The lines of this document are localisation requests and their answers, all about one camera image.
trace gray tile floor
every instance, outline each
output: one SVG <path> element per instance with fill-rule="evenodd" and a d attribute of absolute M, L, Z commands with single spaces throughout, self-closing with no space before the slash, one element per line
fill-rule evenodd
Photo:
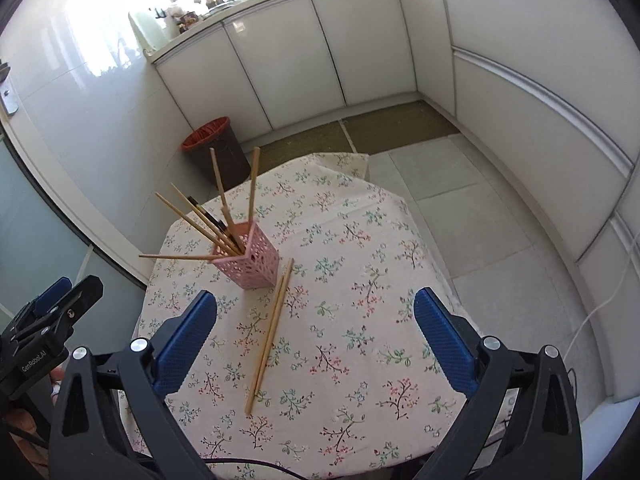
<path fill-rule="evenodd" d="M 372 155 L 370 180 L 407 200 L 425 243 L 485 334 L 513 349 L 564 352 L 585 317 L 560 256 L 513 187 L 462 134 Z M 580 420 L 604 400 L 596 341 L 566 360 Z"/>

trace chopstick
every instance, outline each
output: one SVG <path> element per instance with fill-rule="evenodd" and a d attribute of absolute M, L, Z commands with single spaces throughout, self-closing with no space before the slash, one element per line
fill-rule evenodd
<path fill-rule="evenodd" d="M 198 215 L 198 218 L 200 218 L 200 220 L 202 220 L 205 223 L 205 225 L 209 229 L 211 229 L 215 235 L 218 236 L 218 238 L 222 241 L 222 243 L 227 246 L 226 252 L 229 254 L 240 255 L 240 252 L 236 249 L 233 242 L 229 240 L 229 238 L 227 238 L 226 235 L 222 231 L 220 231 L 220 229 L 218 229 L 217 226 L 211 220 L 209 220 L 207 216 L 198 209 L 197 206 L 193 205 L 191 201 L 187 197 L 185 197 L 177 187 L 174 186 L 174 184 L 171 184 L 171 186 L 175 189 L 175 192 L 178 195 L 180 195 L 180 198 L 183 199 L 189 205 L 192 211 L 196 213 L 196 215 Z"/>
<path fill-rule="evenodd" d="M 217 260 L 224 258 L 220 254 L 139 254 L 138 257 L 158 260 Z"/>
<path fill-rule="evenodd" d="M 224 225 L 224 223 L 222 223 L 219 220 L 216 220 L 216 218 L 209 211 L 207 211 L 200 204 L 198 204 L 198 201 L 194 199 L 193 196 L 189 195 L 187 197 L 187 200 L 191 202 L 191 204 L 196 206 L 200 210 L 200 212 L 209 219 L 210 222 L 213 222 L 216 225 L 218 229 L 220 229 L 222 232 L 225 232 L 226 226 Z"/>
<path fill-rule="evenodd" d="M 271 303 L 269 304 L 270 311 L 270 319 L 269 319 L 269 329 L 267 333 L 264 335 L 264 340 L 262 341 L 262 346 L 260 346 L 260 355 L 258 356 L 258 363 L 254 370 L 254 376 L 251 379 L 251 387 L 249 388 L 249 396 L 246 398 L 246 403 L 244 405 L 244 412 L 247 415 L 251 415 L 251 409 L 254 406 L 255 399 L 255 388 L 258 385 L 258 376 L 260 375 L 260 368 L 262 365 L 262 356 L 267 348 L 267 341 L 269 340 L 269 334 L 271 333 L 271 325 L 273 324 L 273 317 L 276 313 L 276 305 L 278 304 L 278 297 L 280 296 L 280 289 L 282 288 L 282 282 L 284 280 L 284 275 L 280 276 L 278 279 L 278 285 L 273 289 L 273 297 L 271 298 Z"/>
<path fill-rule="evenodd" d="M 280 312 L 282 311 L 282 304 L 284 303 L 284 298 L 287 295 L 287 288 L 289 287 L 289 279 L 291 277 L 292 268 L 293 268 L 293 258 L 290 258 L 289 263 L 287 264 L 287 270 L 284 273 L 282 286 L 278 291 L 278 299 L 276 300 L 276 307 L 273 312 L 273 317 L 271 318 L 269 333 L 267 334 L 267 345 L 264 348 L 262 359 L 260 360 L 260 368 L 258 370 L 258 379 L 255 383 L 255 388 L 253 388 L 252 390 L 249 390 L 249 397 L 247 398 L 247 403 L 244 407 L 244 412 L 247 415 L 251 415 L 251 410 L 252 410 L 252 407 L 254 406 L 255 393 L 256 391 L 260 390 L 260 385 L 262 384 L 262 379 L 264 377 L 264 370 L 267 366 L 267 361 L 269 359 L 269 354 L 271 352 L 271 345 L 273 344 L 273 338 L 275 337 L 276 330 L 278 329 L 278 321 L 280 320 Z"/>
<path fill-rule="evenodd" d="M 220 209 L 222 209 L 222 215 L 225 217 L 226 226 L 229 228 L 229 231 L 231 231 L 231 235 L 234 240 L 238 242 L 238 248 L 240 249 L 241 254 L 244 254 L 244 252 L 246 251 L 246 247 L 244 246 L 242 238 L 238 235 L 238 229 L 236 228 L 234 219 L 231 218 L 229 208 L 226 205 L 223 205 Z"/>
<path fill-rule="evenodd" d="M 218 160 L 216 159 L 216 150 L 210 148 L 209 151 L 211 152 L 211 161 L 213 162 L 213 173 L 216 174 L 216 186 L 218 186 L 218 191 L 220 192 L 220 202 L 222 202 L 224 207 L 228 207 L 226 205 L 225 188 L 222 187 L 222 179 L 220 178 L 220 168 L 218 167 Z"/>
<path fill-rule="evenodd" d="M 223 251 L 223 253 L 226 253 L 227 248 L 226 245 L 223 244 L 220 240 L 218 240 L 216 237 L 214 237 L 213 235 L 207 233 L 202 227 L 200 227 L 198 224 L 196 224 L 196 222 L 194 222 L 193 220 L 191 220 L 191 218 L 189 218 L 187 215 L 185 215 L 182 211 L 180 211 L 175 205 L 173 205 L 171 202 L 169 202 L 165 197 L 163 197 L 161 194 L 156 193 L 156 196 L 162 200 L 162 202 L 164 202 L 164 204 L 171 209 L 173 212 L 175 212 L 180 218 L 182 218 L 185 222 L 187 222 L 187 224 L 189 224 L 191 227 L 193 227 L 194 229 L 196 229 L 196 231 L 198 231 L 201 235 L 203 235 L 205 238 L 209 239 L 211 242 L 213 242 L 214 244 L 216 244 L 221 251 Z"/>
<path fill-rule="evenodd" d="M 255 199 L 255 179 L 258 177 L 258 167 L 260 165 L 260 148 L 254 147 L 254 160 L 251 163 L 251 188 L 249 191 L 249 227 L 254 221 L 254 199 Z"/>

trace tablecloth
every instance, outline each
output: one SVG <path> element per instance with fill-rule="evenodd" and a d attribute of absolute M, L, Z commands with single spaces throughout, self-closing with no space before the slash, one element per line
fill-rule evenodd
<path fill-rule="evenodd" d="M 208 341 L 181 389 L 166 398 L 201 456 L 267 460 L 307 478 L 356 474 L 433 450 L 462 408 L 465 397 L 449 386 L 413 319 L 414 294 L 430 286 L 451 312 L 468 315 L 404 200 L 363 180 L 367 161 L 367 155 L 313 154 L 258 178 L 255 217 L 280 251 L 278 274 L 289 257 L 295 265 L 249 417 L 243 408 L 272 290 L 242 290 L 209 262 L 156 262 L 141 336 L 180 314 L 201 289 L 218 303 Z M 248 183 L 226 196 L 234 218 L 246 219 Z M 220 216 L 219 199 L 205 208 Z M 161 253 L 210 249 L 180 220 Z M 493 433 L 504 428 L 510 403 L 513 397 Z M 122 416 L 134 448 L 144 450 L 126 404 Z M 214 472 L 287 478 L 252 465 L 217 465 Z"/>

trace kitchen cabinet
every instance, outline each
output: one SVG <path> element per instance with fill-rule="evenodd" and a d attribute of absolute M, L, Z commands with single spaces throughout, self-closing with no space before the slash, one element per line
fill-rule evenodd
<path fill-rule="evenodd" d="M 527 91 L 526 81 L 518 86 L 459 53 L 454 62 L 458 120 L 521 181 L 577 260 L 607 221 L 626 177 L 584 131 Z"/>
<path fill-rule="evenodd" d="M 270 131 L 260 101 L 222 26 L 163 57 L 157 67 L 193 128 L 229 116 L 240 142 Z"/>
<path fill-rule="evenodd" d="M 640 394 L 636 372 L 640 360 L 640 258 L 636 246 L 629 261 L 629 241 L 624 222 L 614 217 L 579 265 L 595 305 L 608 301 L 620 284 L 617 294 L 592 318 L 607 393 L 616 401 Z"/>
<path fill-rule="evenodd" d="M 640 52 L 608 0 L 446 0 L 452 42 L 540 83 L 640 151 Z"/>
<path fill-rule="evenodd" d="M 313 0 L 348 105 L 416 90 L 399 0 Z"/>
<path fill-rule="evenodd" d="M 637 236 L 640 233 L 640 171 L 636 171 L 631 177 L 618 205 L 618 212 L 631 229 L 633 236 Z"/>
<path fill-rule="evenodd" d="M 443 0 L 400 0 L 414 55 L 418 92 L 456 114 L 453 56 Z"/>
<path fill-rule="evenodd" d="M 272 0 L 225 28 L 273 128 L 344 106 L 311 0 Z"/>

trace white cable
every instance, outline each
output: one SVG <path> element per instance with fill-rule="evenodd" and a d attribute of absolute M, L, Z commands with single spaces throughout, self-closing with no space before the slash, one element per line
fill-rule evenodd
<path fill-rule="evenodd" d="M 571 339 L 571 342 L 569 343 L 568 348 L 566 349 L 566 352 L 564 353 L 564 357 L 563 359 L 566 361 L 566 359 L 569 357 L 569 353 L 571 352 L 571 350 L 574 348 L 574 343 L 575 340 L 578 339 L 578 336 L 580 335 L 580 331 L 583 329 L 583 327 L 589 322 L 589 320 L 591 319 L 591 317 L 593 317 L 593 315 L 599 311 L 601 308 L 603 308 L 604 306 L 607 306 L 609 303 L 611 303 L 611 301 L 613 301 L 613 299 L 617 296 L 617 294 L 620 291 L 620 288 L 622 288 L 622 282 L 625 281 L 625 276 L 626 276 L 626 272 L 629 270 L 629 265 L 631 264 L 631 260 L 632 260 L 632 253 L 634 251 L 634 248 L 636 246 L 636 240 L 638 240 L 638 238 L 640 237 L 640 232 L 638 232 L 636 234 L 636 236 L 634 236 L 634 239 L 631 241 L 631 243 L 629 244 L 629 248 L 626 251 L 626 255 L 628 256 L 628 258 L 626 259 L 626 264 L 625 264 L 625 268 L 622 271 L 622 276 L 620 276 L 620 281 L 618 282 L 618 285 L 616 286 L 615 290 L 613 291 L 613 294 L 609 297 L 608 300 L 604 301 L 603 303 L 599 304 L 596 308 L 594 308 L 589 315 L 584 318 L 584 321 L 582 322 L 582 324 L 578 327 L 578 330 L 575 332 L 574 338 Z"/>
<path fill-rule="evenodd" d="M 15 316 L 15 314 L 13 314 L 12 312 L 9 312 L 9 309 L 5 307 L 2 303 L 0 303 L 0 312 L 4 312 L 5 314 L 7 314 L 7 316 L 9 316 L 9 321 L 11 321 Z"/>
<path fill-rule="evenodd" d="M 84 278 L 84 274 L 86 272 L 86 266 L 89 263 L 89 258 L 91 257 L 93 252 L 94 252 L 94 245 L 89 244 L 89 246 L 86 248 L 86 254 L 84 255 L 84 260 L 82 260 L 82 263 L 80 264 L 80 268 L 78 269 L 78 275 L 76 276 L 76 280 L 74 281 L 74 286 L 80 283 L 80 281 Z"/>

